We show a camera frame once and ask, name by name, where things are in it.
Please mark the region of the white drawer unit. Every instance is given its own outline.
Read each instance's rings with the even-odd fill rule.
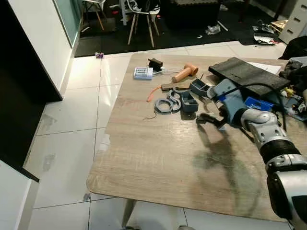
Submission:
[[[301,35],[307,24],[307,0],[298,0],[287,25],[279,35],[285,43],[289,43],[292,39]]]

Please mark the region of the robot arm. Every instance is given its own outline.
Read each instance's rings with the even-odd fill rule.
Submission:
[[[224,119],[218,121],[206,114],[196,123],[229,123],[252,133],[266,165],[267,185],[274,212],[287,219],[296,230],[307,230],[307,158],[302,156],[271,112],[247,108],[240,91],[223,94],[236,86],[228,79],[210,87],[207,96],[224,104]]]

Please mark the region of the wire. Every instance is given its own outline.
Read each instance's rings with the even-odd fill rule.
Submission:
[[[157,88],[151,90],[151,92],[149,93],[149,96],[147,97],[146,101],[147,101],[147,102],[150,102],[150,101],[152,100],[153,96],[154,96],[153,93],[154,93],[156,90],[160,89],[160,88],[161,88],[161,86],[159,86],[159,87],[157,87]]]
[[[180,69],[180,68],[169,68],[169,69],[166,69],[164,67],[161,67],[161,71],[154,72],[153,75],[158,74],[158,73],[162,73],[162,74],[165,74],[165,75],[170,75],[172,73],[179,73],[181,71],[182,71],[182,69]]]
[[[151,120],[151,119],[156,118],[157,117],[157,113],[155,112],[155,110],[153,110],[153,113],[154,113],[154,116],[152,116],[152,117],[145,117],[145,118],[143,118],[143,120],[146,120],[146,119]]]
[[[234,88],[234,89],[232,89],[232,90],[230,90],[230,91],[227,91],[227,92],[225,92],[225,93],[219,95],[219,97],[226,96],[227,94],[230,94],[230,93],[232,93],[232,92],[234,92],[234,91],[236,91],[236,90],[239,90],[239,89],[242,89],[242,88],[247,88],[248,86],[253,86],[253,85],[265,86],[265,87],[271,89],[271,90],[275,93],[275,95],[277,96],[277,99],[278,99],[278,101],[279,101],[279,105],[280,105],[280,107],[281,107],[281,110],[282,110],[282,116],[283,116],[283,129],[284,129],[285,131],[287,131],[286,116],[285,116],[285,110],[284,110],[284,107],[283,107],[283,101],[282,101],[281,96],[280,96],[280,94],[278,93],[278,91],[277,91],[276,89],[274,89],[272,86],[270,86],[270,85],[268,85],[268,84],[265,84],[265,83],[251,83],[251,84],[241,85],[241,86],[238,86],[238,87],[236,87],[236,88]]]

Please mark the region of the white chair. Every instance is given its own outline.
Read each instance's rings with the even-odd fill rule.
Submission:
[[[82,23],[83,23],[83,13],[84,13],[84,10],[86,11],[87,21],[89,22],[88,12],[91,9],[91,7],[93,7],[94,5],[98,7],[98,9],[101,11],[103,16],[106,18],[106,15],[104,13],[104,3],[105,3],[105,1],[106,0],[82,0],[82,2],[83,2],[83,10],[82,10],[82,15],[81,15],[82,16]],[[102,25],[102,22],[101,22],[99,14],[98,14],[97,11],[95,11],[95,12],[96,12],[97,18],[99,20],[100,26],[101,26],[102,30],[104,30],[104,26]]]
[[[157,35],[160,36],[157,24],[155,23],[156,16],[160,12],[160,7],[157,10],[155,10],[155,11],[138,12],[138,11],[134,11],[132,9],[132,7],[129,4],[129,0],[127,0],[127,4],[128,4],[129,9],[131,10],[131,12],[134,13],[133,19],[132,19],[132,25],[131,25],[131,29],[130,29],[130,34],[129,34],[129,39],[128,39],[128,45],[130,45],[130,41],[131,41],[134,25],[135,25],[134,33],[136,34],[136,30],[137,30],[137,26],[138,26],[138,20],[139,20],[139,15],[140,14],[146,14],[147,25],[148,25],[149,35],[150,35],[150,40],[152,42],[152,46],[154,47],[154,39],[153,39],[151,22],[154,24],[154,28],[155,28],[155,31],[156,31]]]

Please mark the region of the orange cable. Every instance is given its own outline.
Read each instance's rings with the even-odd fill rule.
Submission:
[[[153,93],[154,93],[156,90],[160,89],[160,88],[161,88],[161,86],[159,86],[159,87],[153,89],[153,90],[150,92],[149,96],[147,97],[146,101],[147,101],[147,102],[150,102],[150,101],[152,100],[153,96],[154,96]]]

